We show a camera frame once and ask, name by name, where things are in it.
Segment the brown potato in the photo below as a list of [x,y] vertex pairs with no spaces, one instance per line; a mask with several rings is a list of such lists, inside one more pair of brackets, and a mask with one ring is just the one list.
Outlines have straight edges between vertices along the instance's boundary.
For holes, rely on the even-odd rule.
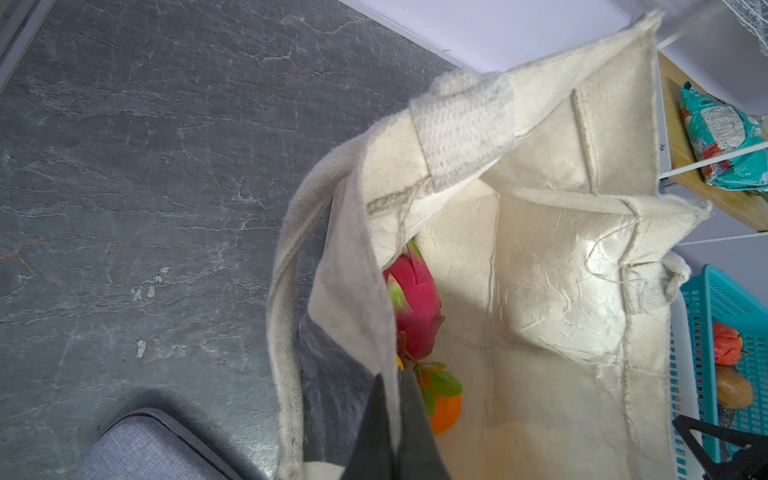
[[724,408],[744,409],[752,405],[754,393],[749,381],[737,371],[716,366],[717,401]]

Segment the pink dragon fruit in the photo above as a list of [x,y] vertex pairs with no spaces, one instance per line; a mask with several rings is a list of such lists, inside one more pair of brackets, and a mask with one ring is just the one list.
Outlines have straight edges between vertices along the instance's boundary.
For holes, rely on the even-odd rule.
[[437,285],[414,239],[383,276],[395,312],[398,351],[413,361],[427,358],[444,316]]

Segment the cream canvas tote bag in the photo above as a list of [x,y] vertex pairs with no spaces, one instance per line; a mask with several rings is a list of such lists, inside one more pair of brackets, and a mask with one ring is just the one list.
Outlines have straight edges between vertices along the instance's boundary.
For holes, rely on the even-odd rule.
[[[463,385],[433,434],[450,479],[674,478],[674,247],[711,207],[659,188],[662,20],[444,74],[310,171],[266,307],[277,478],[340,479],[377,375],[395,478],[399,373],[428,362]],[[411,239],[444,316],[420,361],[398,351],[383,276]]]

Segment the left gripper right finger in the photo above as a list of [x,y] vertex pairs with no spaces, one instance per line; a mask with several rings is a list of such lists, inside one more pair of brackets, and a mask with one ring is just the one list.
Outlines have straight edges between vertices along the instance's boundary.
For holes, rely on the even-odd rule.
[[449,480],[415,374],[401,371],[399,388],[402,432],[395,460],[395,478]]

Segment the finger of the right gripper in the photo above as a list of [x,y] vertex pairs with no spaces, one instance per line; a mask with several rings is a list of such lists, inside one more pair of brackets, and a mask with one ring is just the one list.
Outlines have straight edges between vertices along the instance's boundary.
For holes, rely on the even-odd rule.
[[[767,478],[767,437],[727,429],[685,415],[672,426],[703,468],[714,480],[751,480]],[[729,460],[718,462],[721,443],[736,447]]]

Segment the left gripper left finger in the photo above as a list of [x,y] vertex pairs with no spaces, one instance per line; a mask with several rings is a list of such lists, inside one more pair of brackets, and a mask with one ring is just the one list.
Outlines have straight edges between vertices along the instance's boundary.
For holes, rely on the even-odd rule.
[[394,454],[383,380],[377,375],[368,397],[358,436],[341,480],[390,480]]

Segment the orange fruit with leaves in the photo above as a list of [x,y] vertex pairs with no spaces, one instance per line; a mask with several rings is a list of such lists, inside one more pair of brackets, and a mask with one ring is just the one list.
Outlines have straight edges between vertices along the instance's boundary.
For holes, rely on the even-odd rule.
[[460,417],[463,385],[440,362],[418,363],[414,373],[432,433],[441,435],[450,430]]

